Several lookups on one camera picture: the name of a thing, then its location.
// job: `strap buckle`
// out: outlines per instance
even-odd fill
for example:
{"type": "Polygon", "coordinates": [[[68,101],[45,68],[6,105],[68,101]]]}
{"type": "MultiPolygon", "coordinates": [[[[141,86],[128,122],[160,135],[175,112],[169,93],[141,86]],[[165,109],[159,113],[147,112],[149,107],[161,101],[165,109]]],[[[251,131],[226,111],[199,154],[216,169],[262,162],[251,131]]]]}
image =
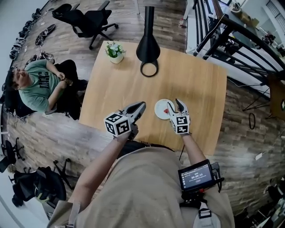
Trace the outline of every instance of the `strap buckle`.
{"type": "Polygon", "coordinates": [[[202,208],[199,210],[199,219],[212,217],[212,212],[208,208],[202,208]]]}

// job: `man's arm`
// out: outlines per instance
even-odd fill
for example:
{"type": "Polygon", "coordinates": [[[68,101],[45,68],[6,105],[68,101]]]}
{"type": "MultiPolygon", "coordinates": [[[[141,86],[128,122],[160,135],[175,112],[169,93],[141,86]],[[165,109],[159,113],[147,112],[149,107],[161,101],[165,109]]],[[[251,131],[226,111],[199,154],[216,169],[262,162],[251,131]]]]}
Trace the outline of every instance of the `man's arm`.
{"type": "Polygon", "coordinates": [[[61,80],[65,79],[65,75],[62,72],[59,72],[54,64],[52,64],[50,61],[46,61],[45,66],[50,72],[55,74],[57,77],[59,77],[61,80]]]}
{"type": "Polygon", "coordinates": [[[190,134],[183,135],[182,140],[186,147],[191,165],[202,162],[206,159],[203,152],[201,151],[201,149],[199,148],[199,146],[197,145],[197,143],[194,141],[194,139],[190,134]]]}
{"type": "Polygon", "coordinates": [[[80,203],[81,210],[90,204],[95,191],[107,176],[128,137],[129,134],[125,134],[115,138],[106,146],[99,157],[83,171],[68,202],[80,203]]]}
{"type": "Polygon", "coordinates": [[[66,82],[60,81],[58,85],[55,87],[54,91],[48,98],[49,101],[49,108],[48,111],[52,110],[54,105],[56,104],[57,100],[59,99],[59,95],[61,94],[61,91],[66,88],[66,82]]]}

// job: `black hair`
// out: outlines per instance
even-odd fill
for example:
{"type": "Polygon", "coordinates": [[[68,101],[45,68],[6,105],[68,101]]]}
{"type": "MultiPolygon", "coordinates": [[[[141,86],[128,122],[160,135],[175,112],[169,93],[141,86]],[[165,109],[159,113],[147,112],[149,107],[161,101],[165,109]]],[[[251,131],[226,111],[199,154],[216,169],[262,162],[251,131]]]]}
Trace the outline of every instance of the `black hair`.
{"type": "Polygon", "coordinates": [[[10,68],[6,77],[5,81],[5,87],[7,90],[15,90],[18,86],[17,83],[14,81],[14,69],[15,68],[10,68]]]}

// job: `black cone-shaped object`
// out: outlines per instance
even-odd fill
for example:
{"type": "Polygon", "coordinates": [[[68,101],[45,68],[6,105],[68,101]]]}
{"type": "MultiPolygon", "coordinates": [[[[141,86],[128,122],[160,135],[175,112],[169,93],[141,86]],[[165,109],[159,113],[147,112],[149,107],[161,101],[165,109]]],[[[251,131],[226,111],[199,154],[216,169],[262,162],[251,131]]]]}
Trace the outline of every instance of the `black cone-shaped object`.
{"type": "Polygon", "coordinates": [[[153,6],[146,6],[144,35],[137,48],[137,57],[140,61],[142,61],[141,73],[146,77],[153,77],[159,71],[157,59],[160,55],[160,48],[152,34],[154,15],[155,8],[153,6]],[[156,72],[153,75],[145,75],[143,73],[143,66],[146,63],[152,63],[156,66],[156,72]]]}

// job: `beige t-shirt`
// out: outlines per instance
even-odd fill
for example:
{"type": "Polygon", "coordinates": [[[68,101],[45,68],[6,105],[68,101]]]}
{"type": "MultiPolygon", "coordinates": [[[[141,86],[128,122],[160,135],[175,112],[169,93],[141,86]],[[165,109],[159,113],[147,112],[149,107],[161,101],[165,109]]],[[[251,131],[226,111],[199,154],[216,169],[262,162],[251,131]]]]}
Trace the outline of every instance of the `beige t-shirt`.
{"type": "MultiPolygon", "coordinates": [[[[181,208],[179,160],[174,152],[146,147],[116,161],[106,184],[90,205],[81,211],[75,228],[190,228],[196,208],[181,208]]],[[[228,196],[217,187],[205,192],[207,206],[222,228],[233,228],[234,219],[228,196]]],[[[48,228],[67,225],[72,203],[60,201],[48,228]]]]}

